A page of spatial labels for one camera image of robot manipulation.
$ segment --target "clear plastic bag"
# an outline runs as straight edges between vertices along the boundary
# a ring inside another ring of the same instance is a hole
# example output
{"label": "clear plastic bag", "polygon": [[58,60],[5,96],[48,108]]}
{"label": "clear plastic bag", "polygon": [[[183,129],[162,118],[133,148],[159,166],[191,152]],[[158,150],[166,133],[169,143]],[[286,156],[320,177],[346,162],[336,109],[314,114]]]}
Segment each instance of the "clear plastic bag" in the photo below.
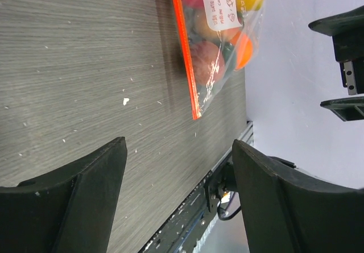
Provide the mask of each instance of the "clear plastic bag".
{"label": "clear plastic bag", "polygon": [[173,0],[193,119],[258,51],[264,0]]}

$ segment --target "white speck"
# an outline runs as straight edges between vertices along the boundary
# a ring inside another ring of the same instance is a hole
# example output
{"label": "white speck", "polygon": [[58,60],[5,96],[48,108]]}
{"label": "white speck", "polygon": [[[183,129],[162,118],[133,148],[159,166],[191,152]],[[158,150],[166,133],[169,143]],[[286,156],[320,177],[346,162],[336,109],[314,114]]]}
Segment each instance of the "white speck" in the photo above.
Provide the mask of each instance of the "white speck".
{"label": "white speck", "polygon": [[124,100],[123,100],[123,105],[125,106],[128,102],[129,102],[129,98],[124,98]]}

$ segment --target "orange ball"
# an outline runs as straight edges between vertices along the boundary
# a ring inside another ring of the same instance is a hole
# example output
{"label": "orange ball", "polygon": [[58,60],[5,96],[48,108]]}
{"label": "orange ball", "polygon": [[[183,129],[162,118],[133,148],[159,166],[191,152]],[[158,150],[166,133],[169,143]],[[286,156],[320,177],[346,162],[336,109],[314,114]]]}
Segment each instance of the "orange ball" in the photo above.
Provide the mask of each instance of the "orange ball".
{"label": "orange ball", "polygon": [[254,48],[249,37],[242,32],[239,32],[231,39],[231,44],[235,46],[237,53],[237,69],[242,69],[251,59]]}
{"label": "orange ball", "polygon": [[230,41],[239,31],[240,28],[230,28],[228,30],[215,31],[207,24],[205,10],[196,10],[195,12],[195,31],[206,40]]}
{"label": "orange ball", "polygon": [[202,41],[190,47],[195,82],[210,87],[225,74],[225,61],[220,49],[213,43]]}

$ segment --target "wooden table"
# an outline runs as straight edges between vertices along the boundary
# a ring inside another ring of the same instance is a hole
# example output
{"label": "wooden table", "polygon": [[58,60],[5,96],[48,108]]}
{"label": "wooden table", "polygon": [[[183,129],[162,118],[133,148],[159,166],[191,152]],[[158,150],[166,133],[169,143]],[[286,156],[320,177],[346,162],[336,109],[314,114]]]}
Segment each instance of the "wooden table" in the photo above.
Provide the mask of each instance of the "wooden table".
{"label": "wooden table", "polygon": [[243,72],[193,121],[171,0],[0,0],[0,19],[0,185],[125,136],[109,252],[137,252],[244,130]]}

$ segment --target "label with korean text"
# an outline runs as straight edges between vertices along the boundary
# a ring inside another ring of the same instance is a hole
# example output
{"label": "label with korean text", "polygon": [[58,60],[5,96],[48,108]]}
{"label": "label with korean text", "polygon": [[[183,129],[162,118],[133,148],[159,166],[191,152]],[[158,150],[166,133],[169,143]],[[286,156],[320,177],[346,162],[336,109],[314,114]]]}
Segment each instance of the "label with korean text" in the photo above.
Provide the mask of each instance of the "label with korean text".
{"label": "label with korean text", "polygon": [[204,0],[208,26],[215,31],[240,27],[235,0]]}

